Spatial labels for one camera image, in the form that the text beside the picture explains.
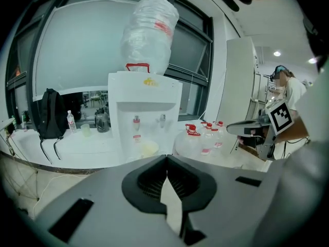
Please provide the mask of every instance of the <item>black backpack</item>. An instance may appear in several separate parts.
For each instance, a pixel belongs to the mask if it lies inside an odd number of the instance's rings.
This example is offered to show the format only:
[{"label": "black backpack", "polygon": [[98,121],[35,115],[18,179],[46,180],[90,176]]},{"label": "black backpack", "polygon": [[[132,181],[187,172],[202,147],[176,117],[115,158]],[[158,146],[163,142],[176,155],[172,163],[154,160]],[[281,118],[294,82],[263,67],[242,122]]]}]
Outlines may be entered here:
[{"label": "black backpack", "polygon": [[54,143],[53,148],[55,153],[59,158],[56,151],[56,143],[63,139],[65,130],[67,129],[67,112],[65,110],[63,97],[53,89],[47,89],[42,97],[41,102],[41,116],[39,124],[39,137],[40,137],[40,147],[42,152],[49,160],[45,151],[42,147],[42,142],[45,139],[54,139],[57,138],[57,141]]}]

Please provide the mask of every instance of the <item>yellow label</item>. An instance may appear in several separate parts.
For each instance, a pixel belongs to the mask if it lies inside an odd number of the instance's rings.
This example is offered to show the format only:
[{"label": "yellow label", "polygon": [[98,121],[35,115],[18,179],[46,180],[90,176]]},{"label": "yellow label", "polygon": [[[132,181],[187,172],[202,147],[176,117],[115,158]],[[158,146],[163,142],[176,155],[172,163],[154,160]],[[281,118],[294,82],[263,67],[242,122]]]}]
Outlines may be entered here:
[{"label": "yellow label", "polygon": [[159,86],[159,83],[157,83],[155,80],[152,80],[151,78],[147,78],[146,80],[144,80],[144,84],[148,86],[155,86],[155,87]]}]

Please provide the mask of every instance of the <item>plastic bottle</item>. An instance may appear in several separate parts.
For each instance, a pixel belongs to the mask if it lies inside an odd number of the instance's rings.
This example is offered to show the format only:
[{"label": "plastic bottle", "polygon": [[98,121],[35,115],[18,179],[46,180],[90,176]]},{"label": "plastic bottle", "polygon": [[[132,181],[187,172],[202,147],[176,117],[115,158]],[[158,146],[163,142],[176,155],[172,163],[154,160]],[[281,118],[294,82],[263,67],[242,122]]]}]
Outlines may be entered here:
[{"label": "plastic bottle", "polygon": [[139,1],[121,40],[124,66],[133,64],[131,71],[163,75],[178,19],[177,9],[167,0]]},{"label": "plastic bottle", "polygon": [[15,130],[17,130],[17,122],[15,117],[12,115],[11,118],[14,118],[14,121],[12,122],[12,124],[14,125]]},{"label": "plastic bottle", "polygon": [[80,113],[81,113],[81,118],[82,119],[87,119],[86,108],[84,107],[84,105],[81,105],[81,107],[80,107]]},{"label": "plastic bottle", "polygon": [[202,151],[201,135],[197,133],[195,125],[185,125],[187,129],[179,133],[175,140],[178,155],[197,159]]},{"label": "plastic bottle", "polygon": [[76,122],[74,121],[74,116],[72,115],[71,110],[67,111],[67,121],[71,133],[76,133],[77,132]]},{"label": "plastic bottle", "polygon": [[214,136],[215,136],[214,148],[220,148],[223,145],[223,141],[224,141],[223,122],[219,121],[218,123],[215,123],[215,127],[217,131],[214,132]]},{"label": "plastic bottle", "polygon": [[211,131],[212,123],[207,123],[206,126],[202,128],[201,132],[201,144],[202,144],[202,151],[201,155],[208,155],[213,146],[214,146],[214,132]]},{"label": "plastic bottle", "polygon": [[24,132],[27,131],[27,127],[26,127],[26,115],[24,112],[22,112],[22,129],[24,130]]}]

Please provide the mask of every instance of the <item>ceiling light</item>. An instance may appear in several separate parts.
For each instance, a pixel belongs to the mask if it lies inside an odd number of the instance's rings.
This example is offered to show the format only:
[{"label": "ceiling light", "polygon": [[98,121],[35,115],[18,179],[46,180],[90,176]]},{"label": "ceiling light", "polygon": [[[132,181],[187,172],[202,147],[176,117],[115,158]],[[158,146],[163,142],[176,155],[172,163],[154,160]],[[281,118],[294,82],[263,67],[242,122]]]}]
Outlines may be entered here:
[{"label": "ceiling light", "polygon": [[309,62],[310,64],[314,64],[314,63],[317,62],[317,59],[316,59],[316,58],[311,58],[310,60],[308,60],[308,62]]}]

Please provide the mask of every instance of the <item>cup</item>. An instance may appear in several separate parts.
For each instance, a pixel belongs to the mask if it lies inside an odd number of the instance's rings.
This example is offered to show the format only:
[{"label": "cup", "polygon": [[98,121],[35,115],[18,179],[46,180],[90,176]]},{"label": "cup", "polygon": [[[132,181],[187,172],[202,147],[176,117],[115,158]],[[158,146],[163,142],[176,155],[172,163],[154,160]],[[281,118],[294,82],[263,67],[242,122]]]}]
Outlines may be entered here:
[{"label": "cup", "polygon": [[90,137],[92,135],[90,126],[87,123],[81,126],[81,131],[84,137]]}]

